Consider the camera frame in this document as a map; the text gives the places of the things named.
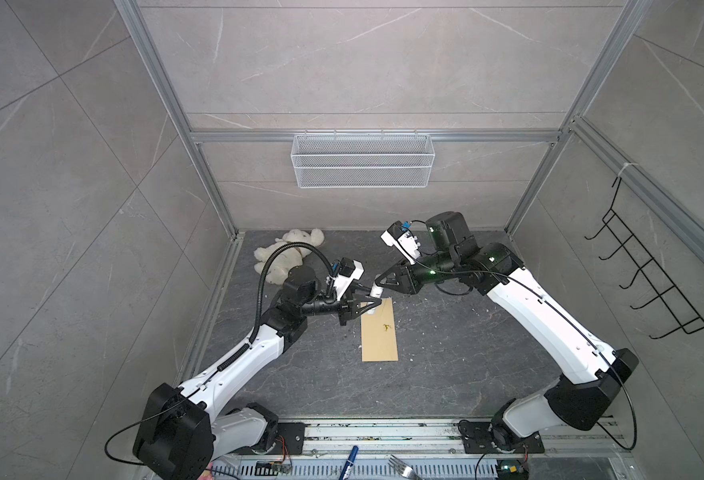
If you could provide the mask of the white glue stick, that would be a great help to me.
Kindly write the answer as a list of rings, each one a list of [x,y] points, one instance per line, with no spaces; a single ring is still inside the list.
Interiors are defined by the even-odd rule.
[[[383,296],[384,289],[381,286],[374,284],[371,287],[369,296],[372,298],[381,298]]]

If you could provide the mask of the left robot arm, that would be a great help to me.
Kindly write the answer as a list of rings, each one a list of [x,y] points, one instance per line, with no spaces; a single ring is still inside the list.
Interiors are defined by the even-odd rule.
[[[295,266],[265,307],[266,280],[261,278],[250,334],[198,375],[177,387],[163,383],[151,393],[141,420],[134,424],[138,432],[131,464],[148,467],[163,479],[197,479],[218,456],[270,446],[277,435],[277,416],[256,404],[228,415],[221,413],[223,408],[296,343],[309,317],[337,314],[346,324],[382,303],[382,287],[361,283],[361,262],[319,258],[328,273],[325,281],[319,281],[313,268]]]

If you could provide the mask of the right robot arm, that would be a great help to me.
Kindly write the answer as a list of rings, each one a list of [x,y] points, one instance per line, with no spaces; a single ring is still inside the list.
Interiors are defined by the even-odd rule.
[[[456,211],[424,223],[434,251],[421,243],[407,222],[396,221],[382,234],[403,260],[380,274],[380,289],[415,295],[427,284],[456,279],[470,292],[486,296],[510,313],[561,369],[558,380],[524,398],[507,402],[489,427],[494,446],[512,452],[553,426],[589,431],[619,395],[639,364],[630,350],[615,349],[569,314],[537,282],[506,245],[480,245],[464,216]]]

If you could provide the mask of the yellow envelope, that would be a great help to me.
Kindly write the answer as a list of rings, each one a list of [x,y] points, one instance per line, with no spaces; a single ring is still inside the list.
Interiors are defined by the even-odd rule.
[[[361,317],[362,361],[399,360],[393,302],[390,298]]]

